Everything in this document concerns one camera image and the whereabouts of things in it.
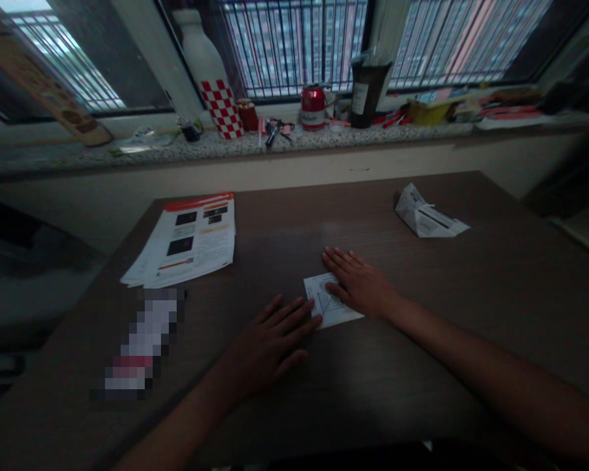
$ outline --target white bottle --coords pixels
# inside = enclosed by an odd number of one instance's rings
[[[173,16],[183,33],[183,55],[219,135],[223,139],[241,137],[242,121],[223,60],[205,35],[198,10],[175,10]]]

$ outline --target windowsill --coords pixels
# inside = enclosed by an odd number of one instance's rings
[[[357,148],[373,145],[401,143],[436,143],[441,139],[462,143],[463,138],[506,137],[519,135],[559,133],[577,131],[581,126],[589,126],[589,114],[575,113],[559,116],[549,125],[516,128],[509,130],[480,131],[473,124],[445,124],[441,126],[393,126],[383,130],[374,126],[367,130],[345,128],[341,132],[332,132],[327,127],[321,131],[303,131],[300,126],[292,134],[294,145],[277,136],[273,147],[265,147],[266,138],[261,146],[257,133],[246,133],[243,137],[231,141],[221,139],[215,131],[206,131],[201,140],[188,143],[178,136],[168,147],[114,157],[110,150],[116,147],[111,142],[101,147],[85,148],[80,143],[43,145],[35,147],[0,148],[0,181],[5,179],[23,179],[32,176],[57,173],[74,173],[79,171],[104,171],[118,167],[140,167],[179,162],[199,162],[211,159],[235,158],[244,156],[269,156],[287,152],[316,151],[336,148]]]

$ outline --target finger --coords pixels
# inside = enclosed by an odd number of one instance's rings
[[[308,322],[301,327],[294,329],[290,334],[284,337],[285,344],[288,348],[294,347],[301,342],[305,337],[309,336],[314,330],[323,322],[322,315],[312,317]]]
[[[335,247],[334,248],[334,252],[340,258],[342,258],[345,262],[347,262],[349,265],[351,265],[352,267],[358,268],[360,266],[360,264],[358,262],[356,262],[354,259],[352,259],[351,256],[348,253],[343,252],[338,247]]]
[[[364,258],[359,256],[356,252],[349,251],[349,255],[351,255],[351,258],[354,259],[356,262],[358,262],[360,265],[365,266],[365,267],[370,267],[370,265],[365,262]]]
[[[343,303],[348,304],[349,301],[351,301],[351,296],[349,296],[349,293],[342,287],[339,287],[336,283],[327,283],[325,288]]]
[[[322,259],[327,269],[331,271],[341,283],[344,283],[345,278],[347,277],[347,272],[338,266],[334,260],[330,258],[327,252],[323,252]]]
[[[281,302],[281,295],[278,294],[273,298],[273,300],[268,303],[268,306],[264,308],[264,310],[260,313],[260,315],[255,318],[258,324],[263,323],[266,319],[270,317],[270,315],[277,309],[277,306]]]
[[[298,323],[303,321],[306,315],[310,313],[312,307],[314,306],[314,299],[309,300],[303,306],[298,308],[292,314],[286,316],[275,329],[279,332],[280,335],[285,335],[290,332]]]
[[[288,314],[303,304],[303,298],[299,296],[297,299],[291,301],[290,304],[282,307],[279,311],[269,317],[264,323],[267,327],[274,327],[279,324]]]
[[[351,273],[353,271],[353,267],[347,263],[337,252],[336,249],[330,249],[329,247],[325,247],[325,253],[332,259],[332,261],[341,267],[346,273]]]
[[[301,362],[304,362],[305,360],[307,360],[308,357],[309,357],[308,352],[306,352],[305,350],[293,351],[277,367],[277,370],[275,371],[275,374],[274,374],[275,380],[283,378],[287,372],[292,370],[295,366],[297,366]]]

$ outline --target dark brown table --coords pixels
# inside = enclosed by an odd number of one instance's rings
[[[418,239],[393,212],[393,193],[411,181],[471,229]],[[151,397],[91,402],[139,309],[137,289],[118,280],[167,201],[151,205],[0,403],[0,469],[87,469],[129,446],[274,294],[304,295],[303,278],[326,272],[326,245],[357,251],[405,294],[589,394],[589,254],[472,172],[237,193],[234,264],[185,283],[185,321]],[[196,463],[458,436],[486,422],[450,372],[384,323],[318,331],[308,349],[310,360],[231,415]]]

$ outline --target hand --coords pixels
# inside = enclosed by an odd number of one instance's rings
[[[281,309],[280,302],[281,295],[242,331],[205,375],[202,386],[226,408],[275,383],[307,359],[308,352],[293,349],[323,318],[318,315],[303,322],[314,300],[304,303],[303,298],[297,298]]]
[[[360,314],[389,321],[390,316],[408,302],[382,273],[353,251],[325,247],[323,263],[342,286],[327,283],[325,288]]]

